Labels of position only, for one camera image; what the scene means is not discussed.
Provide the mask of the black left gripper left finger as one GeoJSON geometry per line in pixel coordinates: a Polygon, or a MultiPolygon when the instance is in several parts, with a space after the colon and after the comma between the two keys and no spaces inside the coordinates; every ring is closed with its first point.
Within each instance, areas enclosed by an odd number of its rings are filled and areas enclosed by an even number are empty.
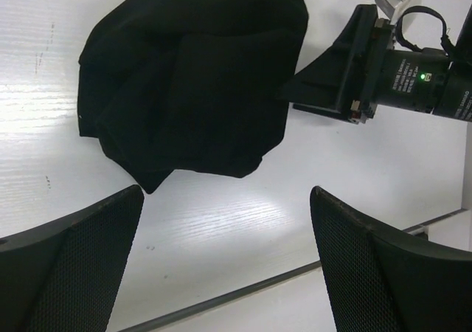
{"type": "Polygon", "coordinates": [[[132,185],[1,239],[2,331],[105,331],[144,203],[132,185]]]}

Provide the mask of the black skirt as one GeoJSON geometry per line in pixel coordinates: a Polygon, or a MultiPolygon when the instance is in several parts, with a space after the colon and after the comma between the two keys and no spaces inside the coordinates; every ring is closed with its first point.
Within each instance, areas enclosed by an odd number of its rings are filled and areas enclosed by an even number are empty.
{"type": "Polygon", "coordinates": [[[243,178],[281,143],[304,0],[124,0],[79,58],[82,137],[153,193],[174,170],[243,178]]]}

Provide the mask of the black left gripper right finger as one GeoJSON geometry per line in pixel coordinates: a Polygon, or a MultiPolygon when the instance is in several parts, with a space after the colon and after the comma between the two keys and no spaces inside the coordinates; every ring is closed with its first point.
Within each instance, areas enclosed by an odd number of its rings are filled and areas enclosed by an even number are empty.
{"type": "Polygon", "coordinates": [[[337,331],[470,331],[471,253],[418,238],[321,187],[310,215],[337,331]]]}

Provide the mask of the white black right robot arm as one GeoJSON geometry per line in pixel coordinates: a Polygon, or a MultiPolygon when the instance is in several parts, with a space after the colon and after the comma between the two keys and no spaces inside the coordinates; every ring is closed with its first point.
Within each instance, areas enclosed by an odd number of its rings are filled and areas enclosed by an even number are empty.
{"type": "Polygon", "coordinates": [[[414,13],[442,18],[413,6],[392,24],[375,5],[358,5],[331,47],[282,87],[281,99],[355,124],[372,119],[379,105],[471,121],[471,18],[456,43],[444,24],[440,49],[420,48],[403,35],[403,21],[414,13]]]}

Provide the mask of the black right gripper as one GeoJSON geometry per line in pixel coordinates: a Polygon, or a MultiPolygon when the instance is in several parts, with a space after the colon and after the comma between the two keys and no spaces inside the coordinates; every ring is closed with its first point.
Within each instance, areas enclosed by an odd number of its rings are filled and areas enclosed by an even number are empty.
{"type": "Polygon", "coordinates": [[[285,83],[277,99],[351,123],[372,119],[378,106],[438,115],[451,67],[448,26],[437,11],[413,6],[392,24],[379,18],[374,5],[360,4],[333,44],[285,83]],[[439,49],[405,38],[404,21],[415,14],[440,21],[439,49]],[[336,112],[312,106],[336,106],[336,112]]]}

